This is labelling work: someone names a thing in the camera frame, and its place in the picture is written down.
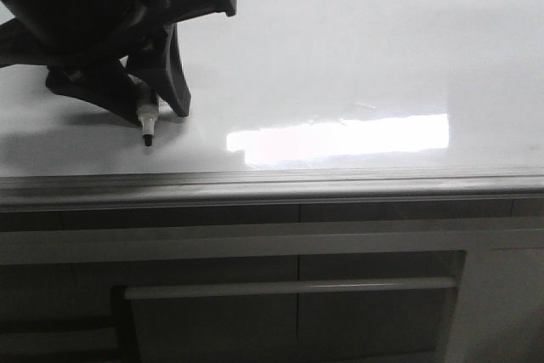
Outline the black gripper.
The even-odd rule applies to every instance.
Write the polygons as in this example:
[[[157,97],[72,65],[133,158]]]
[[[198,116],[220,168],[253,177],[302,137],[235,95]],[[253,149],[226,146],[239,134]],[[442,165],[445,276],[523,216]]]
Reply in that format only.
[[[175,23],[213,13],[233,16],[236,0],[1,0],[13,19],[1,25],[1,65],[50,65],[46,87],[139,126],[142,80],[178,117],[190,113]]]

